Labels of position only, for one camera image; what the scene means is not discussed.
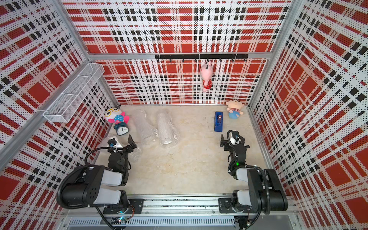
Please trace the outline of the bubble wrap pile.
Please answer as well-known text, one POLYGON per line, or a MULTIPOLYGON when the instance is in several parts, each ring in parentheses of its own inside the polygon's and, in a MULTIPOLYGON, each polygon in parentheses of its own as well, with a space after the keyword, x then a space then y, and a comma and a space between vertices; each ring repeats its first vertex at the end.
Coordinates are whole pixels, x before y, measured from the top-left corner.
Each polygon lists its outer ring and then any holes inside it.
POLYGON ((160 143, 169 148, 179 143, 179 132, 173 125, 172 117, 166 110, 157 113, 157 131, 160 143))

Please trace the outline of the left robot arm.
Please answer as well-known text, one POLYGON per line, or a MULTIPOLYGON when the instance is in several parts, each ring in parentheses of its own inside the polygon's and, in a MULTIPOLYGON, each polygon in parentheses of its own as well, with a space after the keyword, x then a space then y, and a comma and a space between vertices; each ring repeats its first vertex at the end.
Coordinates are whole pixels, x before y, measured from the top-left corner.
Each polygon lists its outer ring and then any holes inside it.
POLYGON ((127 141, 128 145, 122 147, 115 139, 110 139, 107 147, 100 147, 88 153, 85 165, 75 168, 61 182, 57 190, 57 203, 65 209, 104 207, 107 212, 118 213, 134 208, 124 190, 106 188, 127 184, 131 169, 128 155, 137 148, 131 135, 127 141), (108 165, 89 164, 89 156, 100 150, 110 153, 108 165))

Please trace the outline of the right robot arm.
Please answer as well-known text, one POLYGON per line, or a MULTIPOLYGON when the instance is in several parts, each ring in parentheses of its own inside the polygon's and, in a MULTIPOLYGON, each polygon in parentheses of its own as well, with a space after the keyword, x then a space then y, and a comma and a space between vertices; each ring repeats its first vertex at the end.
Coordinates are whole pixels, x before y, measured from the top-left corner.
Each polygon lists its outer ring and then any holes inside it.
POLYGON ((286 211, 288 199, 274 169, 262 169, 246 163, 249 145, 236 130, 228 130, 227 137, 221 137, 220 146, 229 152, 228 174, 245 182, 247 189, 234 190, 230 198, 219 199, 219 212, 263 213, 286 211))

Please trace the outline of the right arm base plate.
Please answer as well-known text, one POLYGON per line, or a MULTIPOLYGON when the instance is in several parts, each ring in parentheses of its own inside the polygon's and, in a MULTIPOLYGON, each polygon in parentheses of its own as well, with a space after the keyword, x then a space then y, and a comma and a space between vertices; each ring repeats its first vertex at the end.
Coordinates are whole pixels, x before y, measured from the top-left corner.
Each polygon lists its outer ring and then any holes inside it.
POLYGON ((221 214, 256 214, 250 205, 242 205, 236 198, 227 197, 218 199, 218 208, 221 214))

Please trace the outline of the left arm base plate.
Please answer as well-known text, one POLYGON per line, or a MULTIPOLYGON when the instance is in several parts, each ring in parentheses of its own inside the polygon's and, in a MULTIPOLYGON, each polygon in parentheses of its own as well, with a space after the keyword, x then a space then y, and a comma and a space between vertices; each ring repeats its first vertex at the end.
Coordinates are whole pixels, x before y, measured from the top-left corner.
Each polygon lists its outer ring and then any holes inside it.
POLYGON ((128 215, 141 214, 143 209, 144 199, 128 199, 127 204, 107 205, 103 209, 105 215, 128 215))

